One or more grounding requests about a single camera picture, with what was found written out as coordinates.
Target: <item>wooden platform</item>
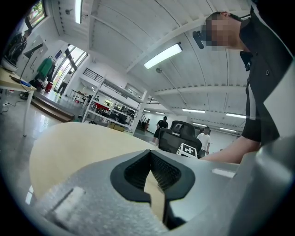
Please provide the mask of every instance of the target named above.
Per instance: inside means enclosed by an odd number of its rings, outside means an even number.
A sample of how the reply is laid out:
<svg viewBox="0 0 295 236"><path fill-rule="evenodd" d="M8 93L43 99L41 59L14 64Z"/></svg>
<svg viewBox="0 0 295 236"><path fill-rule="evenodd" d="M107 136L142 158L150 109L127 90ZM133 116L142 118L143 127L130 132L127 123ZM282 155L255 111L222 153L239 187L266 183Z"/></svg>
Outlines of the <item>wooden platform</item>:
<svg viewBox="0 0 295 236"><path fill-rule="evenodd" d="M70 122L75 118L74 114L68 113L40 97L35 97L31 104L61 122Z"/></svg>

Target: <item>man's arm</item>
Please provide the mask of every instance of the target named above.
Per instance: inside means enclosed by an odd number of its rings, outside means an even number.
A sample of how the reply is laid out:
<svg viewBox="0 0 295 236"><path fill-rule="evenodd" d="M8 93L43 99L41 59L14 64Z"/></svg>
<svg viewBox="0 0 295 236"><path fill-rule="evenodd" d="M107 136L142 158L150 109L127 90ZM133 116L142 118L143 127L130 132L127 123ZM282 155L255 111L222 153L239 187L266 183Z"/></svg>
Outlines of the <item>man's arm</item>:
<svg viewBox="0 0 295 236"><path fill-rule="evenodd" d="M236 139L227 148L218 153L213 153L200 160L240 163L244 154L249 152L255 152L259 149L259 142L247 139L243 136Z"/></svg>
<svg viewBox="0 0 295 236"><path fill-rule="evenodd" d="M208 145L207 145L207 150L206 150L207 155L209 155L209 147L210 147L210 143L208 143Z"/></svg>

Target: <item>white ceiling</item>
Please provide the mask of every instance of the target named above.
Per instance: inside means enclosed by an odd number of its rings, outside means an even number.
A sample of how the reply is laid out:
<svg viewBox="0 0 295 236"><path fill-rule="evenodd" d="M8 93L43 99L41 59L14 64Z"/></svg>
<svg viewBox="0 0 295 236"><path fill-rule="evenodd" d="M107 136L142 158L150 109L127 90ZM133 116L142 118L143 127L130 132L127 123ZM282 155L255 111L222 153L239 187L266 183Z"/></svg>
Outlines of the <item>white ceiling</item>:
<svg viewBox="0 0 295 236"><path fill-rule="evenodd" d="M75 8L75 0L59 1L58 7L53 3L53 11L59 11L54 16L60 16L55 17L60 33L76 38L86 45L84 50L107 58L130 77L142 81L167 109L189 115L197 123L242 130L243 119L225 116L226 112L245 114L248 72L239 51L213 51L210 47L201 50L192 33L200 29L212 12L249 14L248 2L83 0L82 24L75 23L74 11L70 15L65 13L66 9ZM155 71L157 66L149 70L143 66L178 42L183 51L158 64L163 73ZM184 113L181 108L201 109L206 114Z"/></svg>

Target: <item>white shirt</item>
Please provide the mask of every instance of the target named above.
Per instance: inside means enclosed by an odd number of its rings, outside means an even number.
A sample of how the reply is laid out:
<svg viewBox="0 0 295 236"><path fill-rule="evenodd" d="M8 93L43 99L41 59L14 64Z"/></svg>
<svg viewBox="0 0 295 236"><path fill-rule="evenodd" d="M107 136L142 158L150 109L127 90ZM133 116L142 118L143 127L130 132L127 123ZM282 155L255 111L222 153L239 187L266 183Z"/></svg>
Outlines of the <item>white shirt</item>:
<svg viewBox="0 0 295 236"><path fill-rule="evenodd" d="M202 150L207 150L207 145L210 143L210 136L205 134L199 134L197 136L197 139L199 139L202 143Z"/></svg>
<svg viewBox="0 0 295 236"><path fill-rule="evenodd" d="M70 74L66 74L63 82L64 83L68 83L70 81L70 79L71 79L71 75Z"/></svg>

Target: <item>man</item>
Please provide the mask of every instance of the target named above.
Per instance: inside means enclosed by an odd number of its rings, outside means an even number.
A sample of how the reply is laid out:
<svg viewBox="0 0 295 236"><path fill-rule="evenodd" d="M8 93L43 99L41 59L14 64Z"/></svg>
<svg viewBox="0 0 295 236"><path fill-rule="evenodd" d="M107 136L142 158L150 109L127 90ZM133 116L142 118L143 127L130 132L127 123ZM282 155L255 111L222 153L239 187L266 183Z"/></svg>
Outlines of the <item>man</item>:
<svg viewBox="0 0 295 236"><path fill-rule="evenodd" d="M199 134L197 139L199 139L202 143L202 148L198 153L199 157L204 157L205 154L209 155L209 147L210 147L210 136L209 136L210 128L206 126L204 128L204 133Z"/></svg>
<svg viewBox="0 0 295 236"><path fill-rule="evenodd" d="M59 89L57 90L57 93L55 93L57 95L59 93L59 91L61 90L60 95L59 95L60 98L61 98L61 95L64 93L65 88L66 88L66 86L68 85L68 83L69 83L69 81L71 79L71 74L72 74L72 71L69 71L65 75L64 80L61 82L61 85L60 85Z"/></svg>
<svg viewBox="0 0 295 236"><path fill-rule="evenodd" d="M283 78L292 56L273 31L259 20L253 8L251 18L244 21L227 12L215 12L206 19L201 34L206 43L241 50L241 56L246 54L248 58L248 62L243 58L250 74L242 136L224 150L203 158L240 163L244 154L258 151L260 145L279 137L264 101Z"/></svg>
<svg viewBox="0 0 295 236"><path fill-rule="evenodd" d="M30 36L31 32L32 31L28 29L24 32L23 36L21 33L16 34L9 43L5 52L5 57L14 65L17 64L20 54L22 54L27 46L27 38Z"/></svg>
<svg viewBox="0 0 295 236"><path fill-rule="evenodd" d="M167 116L164 116L162 120L159 120L157 123L157 130L153 135L153 142L158 145L159 141L159 132L161 128L168 128Z"/></svg>

